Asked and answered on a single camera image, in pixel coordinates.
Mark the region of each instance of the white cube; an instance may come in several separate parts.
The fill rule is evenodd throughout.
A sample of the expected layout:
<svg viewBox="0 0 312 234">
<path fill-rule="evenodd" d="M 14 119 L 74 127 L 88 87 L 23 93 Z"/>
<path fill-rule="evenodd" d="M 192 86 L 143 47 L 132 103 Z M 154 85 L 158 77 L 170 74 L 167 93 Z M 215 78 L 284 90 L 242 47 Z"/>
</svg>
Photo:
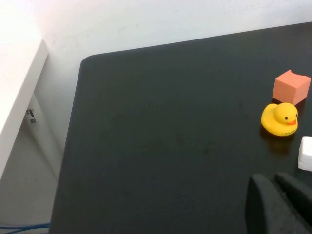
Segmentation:
<svg viewBox="0 0 312 234">
<path fill-rule="evenodd" d="M 299 148 L 298 168 L 312 171 L 312 137 L 302 137 Z"/>
</svg>

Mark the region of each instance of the pink foam cube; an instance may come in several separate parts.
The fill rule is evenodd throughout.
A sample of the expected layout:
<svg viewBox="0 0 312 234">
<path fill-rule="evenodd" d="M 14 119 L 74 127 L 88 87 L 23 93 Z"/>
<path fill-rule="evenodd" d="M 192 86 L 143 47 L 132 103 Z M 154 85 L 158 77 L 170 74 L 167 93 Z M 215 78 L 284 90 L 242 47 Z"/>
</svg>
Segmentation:
<svg viewBox="0 0 312 234">
<path fill-rule="evenodd" d="M 273 98 L 296 105 L 307 97 L 310 82 L 310 77 L 289 70 L 275 79 Z"/>
</svg>

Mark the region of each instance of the rubber duck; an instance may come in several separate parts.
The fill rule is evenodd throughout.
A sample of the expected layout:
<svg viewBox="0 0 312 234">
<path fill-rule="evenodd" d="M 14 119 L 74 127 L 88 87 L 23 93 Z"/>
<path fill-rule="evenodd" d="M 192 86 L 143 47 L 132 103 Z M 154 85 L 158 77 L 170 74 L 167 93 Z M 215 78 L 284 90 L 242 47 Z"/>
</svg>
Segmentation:
<svg viewBox="0 0 312 234">
<path fill-rule="evenodd" d="M 269 104 L 261 116 L 262 126 L 276 136 L 289 136 L 298 128 L 298 111 L 290 103 Z"/>
</svg>

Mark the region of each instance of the black table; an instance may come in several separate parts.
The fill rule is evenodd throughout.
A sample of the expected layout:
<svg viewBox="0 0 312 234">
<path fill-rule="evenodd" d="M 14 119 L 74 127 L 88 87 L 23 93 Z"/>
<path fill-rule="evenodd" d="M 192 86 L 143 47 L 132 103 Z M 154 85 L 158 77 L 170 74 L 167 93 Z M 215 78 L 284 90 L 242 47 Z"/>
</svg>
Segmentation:
<svg viewBox="0 0 312 234">
<path fill-rule="evenodd" d="M 287 138 L 260 127 L 274 79 L 312 77 L 312 23 L 86 58 L 51 234 L 246 233 L 249 176 L 297 168 L 312 94 Z"/>
</svg>

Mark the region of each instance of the duck beak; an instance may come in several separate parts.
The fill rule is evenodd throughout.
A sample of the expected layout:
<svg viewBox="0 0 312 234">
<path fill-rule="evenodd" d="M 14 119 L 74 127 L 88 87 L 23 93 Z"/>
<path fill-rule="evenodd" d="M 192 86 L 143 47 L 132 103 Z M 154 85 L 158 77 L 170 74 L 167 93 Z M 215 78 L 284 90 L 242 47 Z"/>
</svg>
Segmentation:
<svg viewBox="0 0 312 234">
<path fill-rule="evenodd" d="M 287 124 L 288 124 L 288 125 L 295 125 L 296 123 L 297 123 L 297 121 L 296 121 L 296 120 L 291 121 L 291 122 L 287 122 Z"/>
</svg>

